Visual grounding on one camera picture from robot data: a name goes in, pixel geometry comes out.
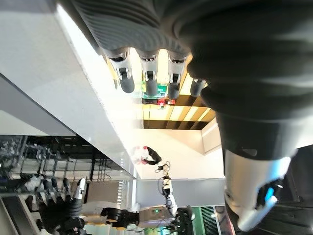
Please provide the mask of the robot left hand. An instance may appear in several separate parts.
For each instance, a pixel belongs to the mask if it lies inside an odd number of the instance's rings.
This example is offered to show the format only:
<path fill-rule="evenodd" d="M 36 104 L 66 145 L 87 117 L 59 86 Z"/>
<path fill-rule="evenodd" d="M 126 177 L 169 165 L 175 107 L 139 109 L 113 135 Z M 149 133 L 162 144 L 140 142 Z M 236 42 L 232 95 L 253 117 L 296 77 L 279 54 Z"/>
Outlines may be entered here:
<path fill-rule="evenodd" d="M 204 103 L 220 131 L 225 205 L 234 227 L 254 229 L 278 198 L 313 115 L 310 0 L 64 0 L 93 48 L 113 62 L 133 47 L 166 49 L 207 82 Z"/>

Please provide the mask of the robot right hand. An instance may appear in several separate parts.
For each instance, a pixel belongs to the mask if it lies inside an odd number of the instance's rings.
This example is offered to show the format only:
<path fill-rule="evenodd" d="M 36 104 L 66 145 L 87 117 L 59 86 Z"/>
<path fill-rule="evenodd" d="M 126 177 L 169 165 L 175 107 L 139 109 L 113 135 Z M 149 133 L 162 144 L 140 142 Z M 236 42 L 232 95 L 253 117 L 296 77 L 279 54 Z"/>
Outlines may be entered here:
<path fill-rule="evenodd" d="M 71 195 L 67 178 L 63 179 L 65 196 L 62 197 L 57 186 L 57 180 L 44 179 L 45 198 L 36 194 L 38 212 L 43 228 L 51 235 L 86 235 L 85 221 L 80 217 L 83 205 L 83 192 L 86 179 L 77 183 L 74 195 Z"/>

